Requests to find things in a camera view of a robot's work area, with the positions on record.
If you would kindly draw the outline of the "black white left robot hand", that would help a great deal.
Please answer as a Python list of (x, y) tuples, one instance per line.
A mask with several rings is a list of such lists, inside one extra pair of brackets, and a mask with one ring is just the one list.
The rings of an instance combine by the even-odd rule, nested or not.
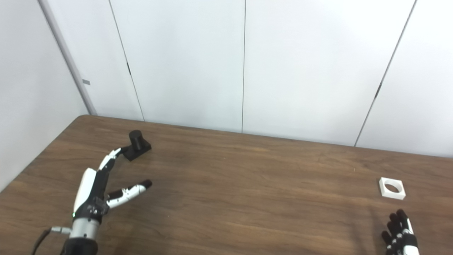
[(99, 168), (86, 169), (76, 194), (72, 213), (73, 221), (79, 218), (87, 218), (101, 222), (103, 216), (110, 209), (133, 200), (152, 186), (152, 181), (147, 179), (138, 184), (105, 194), (115, 161), (119, 155), (124, 153), (124, 148), (114, 149), (104, 157)]

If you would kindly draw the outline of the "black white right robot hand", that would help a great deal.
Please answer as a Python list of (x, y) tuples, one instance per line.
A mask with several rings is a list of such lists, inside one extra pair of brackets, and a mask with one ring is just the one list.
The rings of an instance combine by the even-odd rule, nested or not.
[(386, 255), (419, 255), (417, 237), (406, 212), (402, 209), (389, 215), (387, 230), (381, 237), (386, 245)]

